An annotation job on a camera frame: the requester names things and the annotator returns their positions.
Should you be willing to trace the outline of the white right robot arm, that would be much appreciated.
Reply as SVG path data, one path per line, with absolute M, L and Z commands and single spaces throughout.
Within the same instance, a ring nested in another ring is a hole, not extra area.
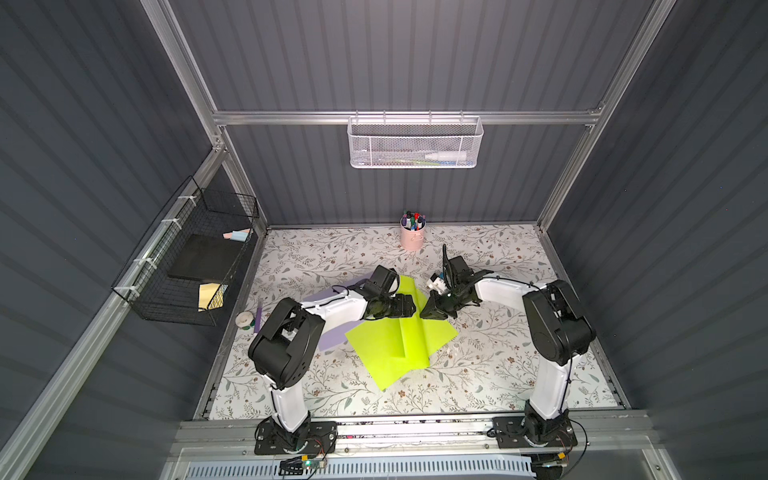
M 526 401 L 523 427 L 529 436 L 563 428 L 568 421 L 567 398 L 573 373 L 596 338 L 572 286 L 560 279 L 539 286 L 489 270 L 459 277 L 434 274 L 427 286 L 429 298 L 421 311 L 424 319 L 455 318 L 462 308 L 483 302 L 525 314 L 540 364 L 533 393 Z

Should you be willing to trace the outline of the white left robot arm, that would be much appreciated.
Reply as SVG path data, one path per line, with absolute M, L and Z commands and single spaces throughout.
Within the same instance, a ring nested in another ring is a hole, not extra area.
M 379 265 L 369 276 L 334 285 L 316 300 L 284 297 L 277 302 L 252 340 L 248 357 L 267 382 L 274 409 L 270 420 L 280 432 L 297 434 L 310 424 L 301 381 L 323 337 L 342 327 L 412 317 L 417 300 L 405 286 L 394 269 Z

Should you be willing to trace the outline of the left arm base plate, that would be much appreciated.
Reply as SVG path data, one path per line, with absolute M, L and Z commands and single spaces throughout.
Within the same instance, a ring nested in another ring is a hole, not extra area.
M 258 424 L 254 438 L 254 454 L 257 456 L 322 456 L 335 451 L 338 424 L 332 421 L 306 420 L 295 432 L 289 432 L 274 418 L 269 417 Z

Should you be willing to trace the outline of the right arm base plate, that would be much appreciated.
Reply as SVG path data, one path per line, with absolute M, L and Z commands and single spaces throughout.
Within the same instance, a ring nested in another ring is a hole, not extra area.
M 578 445 L 567 416 L 541 419 L 537 415 L 497 416 L 492 419 L 486 436 L 497 441 L 501 449 L 560 447 L 565 450 Z

